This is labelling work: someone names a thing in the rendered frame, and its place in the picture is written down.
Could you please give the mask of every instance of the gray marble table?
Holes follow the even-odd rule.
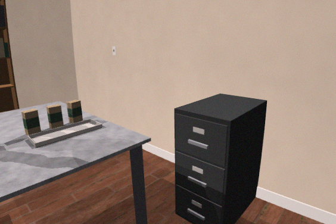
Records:
[[[24,132],[21,112],[37,109],[41,130],[48,130],[46,106],[55,104],[61,105],[67,125],[63,102],[0,113],[0,202],[129,150],[136,222],[147,223],[142,144],[151,138],[83,111],[83,120],[96,120],[102,128],[35,148]]]

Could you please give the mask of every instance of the drawer handle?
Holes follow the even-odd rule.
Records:
[[[191,181],[191,182],[193,182],[193,183],[196,183],[197,185],[203,186],[204,188],[207,186],[207,183],[199,181],[199,180],[197,180],[195,178],[192,178],[190,176],[188,176],[188,180]]]
[[[198,172],[199,174],[202,174],[202,175],[203,175],[203,169],[198,168],[198,167],[193,166],[193,165],[192,165],[192,168],[191,168],[191,169],[192,169],[193,171]]]
[[[202,143],[197,142],[197,141],[193,141],[193,140],[191,140],[191,139],[188,139],[188,143],[191,144],[191,145],[198,146],[198,147],[200,147],[200,148],[204,148],[205,150],[208,149],[208,145],[206,145],[206,144],[202,144]]]
[[[188,213],[191,213],[192,215],[198,217],[201,220],[205,220],[206,218],[203,215],[200,215],[199,213],[196,213],[195,211],[192,211],[191,209],[187,209]]]
[[[191,200],[191,204],[193,204],[194,206],[197,206],[199,208],[202,208],[202,204],[199,203],[199,202],[197,202],[197,201],[195,201],[195,200]]]
[[[204,135],[204,129],[200,129],[199,127],[192,127],[192,131]]]

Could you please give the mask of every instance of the baseboard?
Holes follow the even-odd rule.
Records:
[[[158,157],[161,157],[163,159],[166,159],[167,161],[171,161],[172,163],[175,163],[175,154],[162,150],[161,148],[155,147],[148,143],[144,144],[142,148],[145,151],[148,151],[154,155],[157,155]],[[306,216],[313,220],[317,220],[318,222],[322,222],[324,224],[335,224],[336,223],[336,214],[307,205],[297,200],[293,200],[292,198],[288,198],[286,196],[277,194],[275,192],[268,191],[259,186],[257,187],[256,197],[261,200],[270,202],[274,205],[285,208],[289,211],[293,211],[294,213]]]

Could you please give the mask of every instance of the brown and green box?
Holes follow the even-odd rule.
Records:
[[[64,125],[61,105],[49,105],[46,107],[46,112],[48,113],[49,127],[51,129]]]
[[[41,131],[39,113],[37,109],[22,111],[23,126],[26,135]]]
[[[83,120],[82,105],[80,104],[80,100],[67,102],[67,108],[70,123],[81,122]]]

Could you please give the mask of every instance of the black filing cabinet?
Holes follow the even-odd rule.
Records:
[[[175,109],[176,214],[234,224],[256,196],[266,100],[217,94]]]

